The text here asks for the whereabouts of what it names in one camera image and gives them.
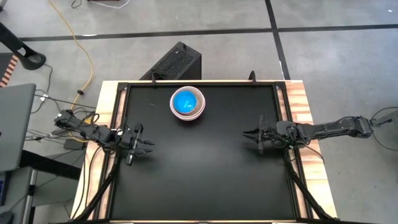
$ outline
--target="black floor line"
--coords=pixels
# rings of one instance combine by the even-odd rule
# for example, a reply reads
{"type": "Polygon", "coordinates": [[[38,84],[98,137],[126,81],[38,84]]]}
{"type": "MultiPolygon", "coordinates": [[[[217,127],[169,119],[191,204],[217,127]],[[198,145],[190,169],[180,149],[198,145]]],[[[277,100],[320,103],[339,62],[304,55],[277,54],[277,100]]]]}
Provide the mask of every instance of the black floor line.
{"type": "Polygon", "coordinates": [[[286,28],[278,28],[278,32],[311,32],[311,31],[369,30],[369,29],[398,29],[398,24],[329,26],[329,27],[286,27],[286,28]]]}
{"type": "MultiPolygon", "coordinates": [[[[334,30],[369,30],[369,29],[398,29],[398,24],[360,25],[360,26],[325,26],[325,27],[286,27],[286,28],[245,28],[245,29],[215,29],[215,30],[183,30],[170,32],[143,32],[125,34],[76,35],[78,40],[117,39],[135,37],[170,37],[180,35],[214,35],[214,34],[257,34],[268,32],[311,32],[334,30]]],[[[70,35],[48,37],[20,37],[22,41],[54,41],[73,40],[70,35]]]]}
{"type": "MultiPolygon", "coordinates": [[[[247,28],[247,29],[215,29],[215,30],[183,30],[170,32],[144,32],[127,34],[98,34],[98,35],[76,35],[78,40],[95,39],[116,39],[116,38],[134,38],[134,37],[170,37],[183,35],[214,35],[214,34],[255,34],[272,32],[271,28],[247,28]]],[[[51,40],[73,40],[72,36],[55,37],[21,37],[22,41],[51,41],[51,40]]]]}
{"type": "Polygon", "coordinates": [[[268,11],[268,16],[269,16],[269,21],[271,23],[272,34],[274,35],[276,51],[278,53],[280,67],[282,69],[282,74],[286,80],[290,80],[289,69],[287,68],[285,53],[284,53],[284,50],[282,47],[282,42],[280,41],[278,28],[277,28],[276,21],[275,21],[274,11],[272,10],[271,0],[265,0],[265,1],[266,1],[267,11],[268,11]]]}

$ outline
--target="black tabletop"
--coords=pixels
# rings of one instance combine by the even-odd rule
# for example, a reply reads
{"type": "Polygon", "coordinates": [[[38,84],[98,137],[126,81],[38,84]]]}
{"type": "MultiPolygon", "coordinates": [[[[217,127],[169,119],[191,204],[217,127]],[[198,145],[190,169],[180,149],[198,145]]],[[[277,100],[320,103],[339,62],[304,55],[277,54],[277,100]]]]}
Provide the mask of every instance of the black tabletop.
{"type": "Polygon", "coordinates": [[[35,84],[0,88],[0,172],[19,166],[35,84]]]}
{"type": "Polygon", "coordinates": [[[121,162],[111,212],[115,220],[294,219],[283,154],[260,156],[242,137],[259,115],[277,122],[271,86],[200,86],[206,108],[195,121],[169,108],[178,87],[132,87],[126,124],[144,125],[155,143],[131,167],[121,162]]]}

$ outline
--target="gray floor tile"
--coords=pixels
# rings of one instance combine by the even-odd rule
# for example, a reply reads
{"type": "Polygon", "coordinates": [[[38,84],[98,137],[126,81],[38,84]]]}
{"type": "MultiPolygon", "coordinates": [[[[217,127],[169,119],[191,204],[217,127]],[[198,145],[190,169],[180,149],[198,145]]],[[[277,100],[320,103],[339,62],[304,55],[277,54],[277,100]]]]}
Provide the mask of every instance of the gray floor tile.
{"type": "MultiPolygon", "coordinates": [[[[60,156],[56,159],[57,161],[66,164],[73,164],[75,167],[82,169],[83,160],[85,158],[83,155],[84,153],[85,152],[83,151],[73,151],[63,156],[53,155],[49,156],[49,158],[60,156]]],[[[73,203],[78,186],[78,180],[73,180],[66,177],[58,177],[56,179],[54,178],[56,178],[56,175],[45,172],[37,173],[35,185],[40,187],[38,187],[34,192],[32,201],[33,207],[56,204],[66,201],[72,201],[73,203]],[[42,184],[52,179],[54,180],[41,186],[42,184]]]]}
{"type": "MultiPolygon", "coordinates": [[[[76,9],[70,7],[71,1],[53,2],[75,34],[270,27],[262,0],[132,0],[122,9],[85,0],[76,9]]],[[[8,1],[0,21],[19,37],[70,35],[47,1],[8,1]]]]}
{"type": "Polygon", "coordinates": [[[66,208],[63,203],[43,205],[36,208],[33,224],[61,223],[67,222],[72,212],[73,200],[67,202],[66,208]]]}
{"type": "MultiPolygon", "coordinates": [[[[255,70],[258,79],[282,79],[272,34],[201,35],[183,37],[150,37],[136,39],[84,40],[80,43],[90,53],[95,77],[79,103],[96,106],[104,80],[137,80],[178,41],[202,53],[202,79],[247,79],[255,70]]],[[[42,52],[53,66],[50,96],[73,101],[76,90],[89,77],[90,66],[85,54],[73,41],[28,42],[42,52]]],[[[36,83],[45,89],[49,68],[28,71],[18,63],[10,85],[36,83]]],[[[39,99],[35,99],[34,108],[39,99]]],[[[69,108],[60,103],[62,108],[69,108]]],[[[55,129],[57,109],[52,101],[30,117],[29,127],[49,132],[55,129]]],[[[25,148],[41,155],[62,153],[54,142],[26,142],[25,148]]]]}
{"type": "MultiPolygon", "coordinates": [[[[290,76],[304,80],[314,122],[370,118],[381,108],[397,106],[397,38],[398,30],[281,34],[290,76]]],[[[396,131],[387,125],[375,134],[398,148],[396,131]]],[[[373,138],[338,137],[320,145],[338,216],[396,223],[398,152],[373,138]]]]}
{"type": "Polygon", "coordinates": [[[396,24],[398,21],[398,2],[394,0],[272,0],[271,3],[278,27],[396,24]]]}

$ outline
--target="black stand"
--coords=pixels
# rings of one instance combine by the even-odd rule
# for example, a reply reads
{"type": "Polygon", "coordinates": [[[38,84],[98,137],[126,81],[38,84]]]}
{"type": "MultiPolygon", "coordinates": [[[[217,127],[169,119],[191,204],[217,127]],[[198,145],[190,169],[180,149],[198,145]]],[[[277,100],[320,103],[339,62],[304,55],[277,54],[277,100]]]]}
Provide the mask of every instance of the black stand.
{"type": "Polygon", "coordinates": [[[394,126],[398,128],[398,110],[391,112],[379,119],[372,120],[372,124],[375,127],[380,127],[382,124],[393,122],[394,126]]]}
{"type": "Polygon", "coordinates": [[[53,159],[49,159],[44,156],[40,156],[36,153],[29,151],[22,151],[20,167],[31,167],[35,170],[48,172],[51,174],[67,177],[75,180],[79,180],[81,169],[58,162],[53,159]]]}
{"type": "Polygon", "coordinates": [[[30,47],[26,46],[18,39],[7,27],[0,22],[0,41],[19,58],[22,66],[28,70],[35,70],[40,68],[46,61],[43,54],[40,54],[30,47]],[[25,55],[22,55],[19,50],[24,49],[25,55]]]}

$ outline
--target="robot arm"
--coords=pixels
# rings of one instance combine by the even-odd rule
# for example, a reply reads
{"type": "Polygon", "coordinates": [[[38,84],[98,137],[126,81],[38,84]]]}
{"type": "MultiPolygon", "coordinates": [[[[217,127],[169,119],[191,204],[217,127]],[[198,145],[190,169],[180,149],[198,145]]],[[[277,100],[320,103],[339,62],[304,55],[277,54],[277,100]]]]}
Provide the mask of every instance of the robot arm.
{"type": "Polygon", "coordinates": [[[138,143],[154,145],[141,138],[144,131],[141,123],[136,124],[133,132],[128,127],[127,129],[112,130],[105,125],[87,124],[76,118],[71,110],[62,110],[54,122],[59,128],[79,132],[83,138],[97,142],[105,151],[129,150],[125,161],[128,166],[132,165],[133,157],[152,152],[151,149],[139,148],[138,143]]]}
{"type": "Polygon", "coordinates": [[[323,124],[301,124],[291,121],[279,121],[275,128],[268,127],[264,116],[260,115],[258,128],[243,132],[244,136],[258,144],[259,153],[264,153],[264,144],[270,141],[273,147],[310,144],[313,139],[325,139],[337,136],[369,138],[372,135],[371,123],[362,116],[349,116],[323,124]]]}

